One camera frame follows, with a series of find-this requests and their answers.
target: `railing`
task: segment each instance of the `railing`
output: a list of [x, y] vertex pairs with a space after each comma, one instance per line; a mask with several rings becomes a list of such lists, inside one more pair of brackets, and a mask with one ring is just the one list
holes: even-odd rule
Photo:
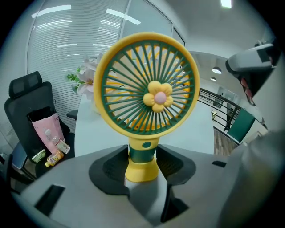
[[231, 128], [241, 109], [234, 102], [202, 88], [200, 88], [198, 101], [213, 109], [212, 119], [222, 125], [224, 131]]

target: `fan grille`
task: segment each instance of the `fan grille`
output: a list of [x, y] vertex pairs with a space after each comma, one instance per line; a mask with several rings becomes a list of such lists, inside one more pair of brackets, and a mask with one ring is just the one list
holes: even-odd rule
[[[143, 102], [151, 81], [172, 86], [173, 104], [160, 113]], [[178, 49], [161, 41], [140, 41], [120, 50], [109, 62], [101, 94], [114, 123], [134, 134], [151, 135], [170, 129], [187, 113], [195, 79], [191, 64]]]

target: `handheld fan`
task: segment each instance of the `handheld fan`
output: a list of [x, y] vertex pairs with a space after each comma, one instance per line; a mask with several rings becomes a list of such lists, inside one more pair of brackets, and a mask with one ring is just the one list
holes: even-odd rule
[[109, 49], [94, 81], [101, 116], [129, 137], [126, 178], [132, 182], [155, 179], [159, 138], [179, 127], [198, 99], [199, 73], [193, 57], [170, 37], [137, 33]]

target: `plastic bottle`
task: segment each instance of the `plastic bottle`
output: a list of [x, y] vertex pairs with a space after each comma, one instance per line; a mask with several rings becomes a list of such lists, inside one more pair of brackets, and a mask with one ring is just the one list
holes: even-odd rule
[[60, 159], [64, 157], [63, 153], [60, 150], [57, 150], [55, 154], [51, 154], [47, 157], [47, 162], [45, 163], [46, 167], [54, 166]]
[[51, 137], [50, 129], [45, 130], [46, 138], [51, 141], [59, 150], [67, 154], [70, 151], [70, 146], [63, 142], [57, 135]]

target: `round ceiling lamp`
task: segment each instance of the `round ceiling lamp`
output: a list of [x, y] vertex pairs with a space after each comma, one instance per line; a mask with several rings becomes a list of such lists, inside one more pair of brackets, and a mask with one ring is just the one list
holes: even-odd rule
[[221, 73], [222, 73], [222, 70], [221, 70], [220, 67], [215, 66], [215, 67], [212, 69], [212, 72], [221, 74]]

